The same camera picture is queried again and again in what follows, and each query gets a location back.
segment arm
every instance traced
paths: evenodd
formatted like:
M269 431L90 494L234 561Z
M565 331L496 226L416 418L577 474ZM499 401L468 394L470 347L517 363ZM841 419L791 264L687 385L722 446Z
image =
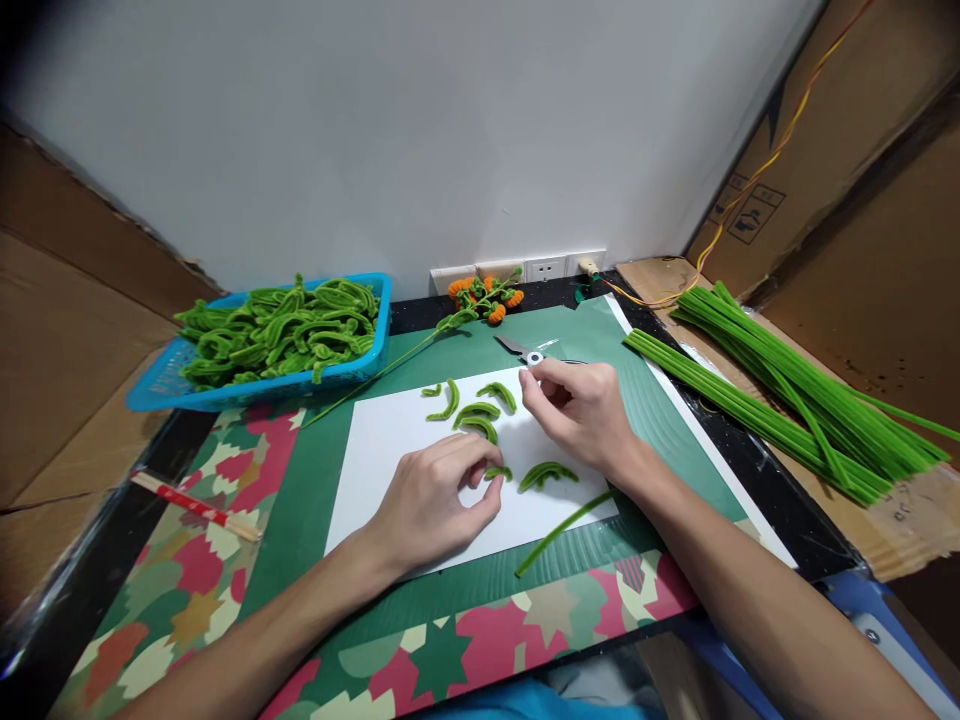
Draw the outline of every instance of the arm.
M633 434L612 367L548 359L521 370L521 384L524 405L547 434L643 510L714 624L784 714L933 717L836 608Z
M256 717L304 656L341 620L396 580L469 545L500 511L503 477L465 508L500 450L479 435L452 435L405 455L377 514L262 610L201 651L117 717Z

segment chopstick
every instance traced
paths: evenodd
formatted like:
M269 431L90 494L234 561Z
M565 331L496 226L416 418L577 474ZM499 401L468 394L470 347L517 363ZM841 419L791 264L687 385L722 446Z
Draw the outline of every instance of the chopstick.
M149 490L154 495L159 495L164 500L168 500L174 505L178 505L185 510L189 510L190 512L195 513L202 518L206 518L207 520L220 525L244 540L249 540L250 542L254 543L260 542L260 538L263 536L263 533L258 528L240 522L229 513L225 513L222 510L217 510L215 507L208 505L202 500L197 500L196 498L190 497L186 493L180 492L172 485L168 485L167 483L158 480L143 470L139 470L131 475L130 482Z

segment green cutting mat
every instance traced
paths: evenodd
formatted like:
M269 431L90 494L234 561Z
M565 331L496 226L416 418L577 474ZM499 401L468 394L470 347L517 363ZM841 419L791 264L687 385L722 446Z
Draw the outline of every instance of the green cutting mat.
M388 358L399 357L429 332L390 338ZM527 347L559 340L545 348L548 355L608 362L616 367L637 435L653 445L681 478L728 519L738 522L747 517L646 363L622 345L624 332L603 298L584 302L576 311L555 307L508 315L496 330L474 322L456 334L441 336L354 401L300 432L271 513L241 619L261 608L323 556L353 403L434 385L447 377L519 368L516 357L494 339L494 332L502 332ZM310 401L307 417L345 392L331 390L318 395ZM515 492L515 485L504 486L504 492ZM513 571L534 543L394 587L366 613L332 635L324 644L325 652L354 647L636 553L663 549L659 536L632 503L619 501L618 505L618 517L564 533L522 580Z

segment blue plastic basket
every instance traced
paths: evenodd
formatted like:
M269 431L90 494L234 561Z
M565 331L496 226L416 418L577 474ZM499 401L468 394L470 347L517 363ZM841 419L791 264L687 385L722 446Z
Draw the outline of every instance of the blue plastic basket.
M258 382L244 383L235 387L194 392L193 386L180 371L197 356L192 343L181 337L176 338L140 381L127 395L127 407L133 412L153 412L167 408L184 408L201 412L219 412L233 407L245 407L266 400L280 400L295 395L310 395L323 389L348 385L369 380L380 372L386 364L384 343L390 329L390 278L382 273L367 275L348 275L359 285L372 285L373 294L380 298L380 315L377 318L377 330L373 347L361 358L343 365L334 365L323 371L323 382L314 385L310 372L286 375L284 377ZM325 280L305 283L307 290L322 285ZM210 307L240 307L247 301L248 293L236 293L210 303Z

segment electrical outlet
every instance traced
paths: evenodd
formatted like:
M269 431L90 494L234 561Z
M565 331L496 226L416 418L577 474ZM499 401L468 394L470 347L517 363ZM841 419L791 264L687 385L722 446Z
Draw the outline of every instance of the electrical outlet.
M553 280L566 274L567 259L561 255L552 258L536 258L523 263L524 282Z
M430 271L430 277L433 278L433 287L437 295L446 295L447 288L454 280L463 280L468 277L477 276L476 265L459 265L452 268L434 268Z
M494 277L497 280L506 280L513 275L513 271L517 268L520 268L521 271L523 270L523 260L520 258L515 260L493 260L486 263L477 263L477 277L481 279ZM515 280L516 282L524 282L523 272L521 272L520 277L515 278Z
M566 277L574 277L575 275L584 275L586 270L580 267L581 260L591 260L593 264L599 270L603 270L603 261L607 257L606 250L584 250L582 252L570 253L567 255L567 265L564 269L564 275Z

